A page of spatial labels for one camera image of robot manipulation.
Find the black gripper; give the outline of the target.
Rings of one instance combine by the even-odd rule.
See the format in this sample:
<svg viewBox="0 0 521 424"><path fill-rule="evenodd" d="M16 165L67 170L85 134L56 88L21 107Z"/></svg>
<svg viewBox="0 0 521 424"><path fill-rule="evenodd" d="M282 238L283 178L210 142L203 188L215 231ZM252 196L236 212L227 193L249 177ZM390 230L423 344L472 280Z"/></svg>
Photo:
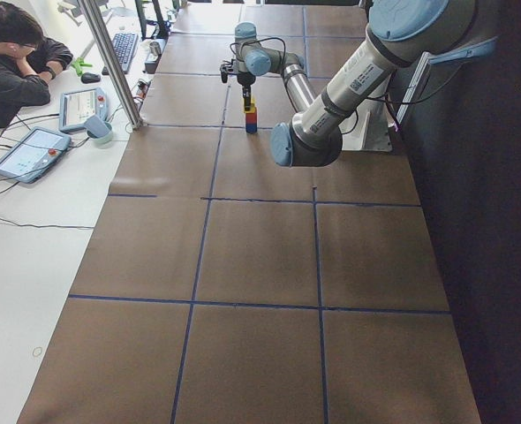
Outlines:
<svg viewBox="0 0 521 424"><path fill-rule="evenodd" d="M251 85L255 82L255 76L250 72L239 72L237 81L242 86L243 108L249 110L252 107Z"/></svg>

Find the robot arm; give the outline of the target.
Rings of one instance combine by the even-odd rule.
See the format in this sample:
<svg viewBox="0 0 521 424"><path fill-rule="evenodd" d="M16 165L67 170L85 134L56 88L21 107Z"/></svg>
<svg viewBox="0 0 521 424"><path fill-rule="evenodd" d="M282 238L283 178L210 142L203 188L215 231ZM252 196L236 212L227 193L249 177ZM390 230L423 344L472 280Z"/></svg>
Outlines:
<svg viewBox="0 0 521 424"><path fill-rule="evenodd" d="M295 114L271 132L270 151L278 165L326 166L341 153L341 123L396 69L425 52L467 60L490 51L499 7L497 1L375 1L365 40L318 95L298 55L263 47L255 25L241 22L234 30L229 71L243 88L245 105L256 77L281 76Z"/></svg>

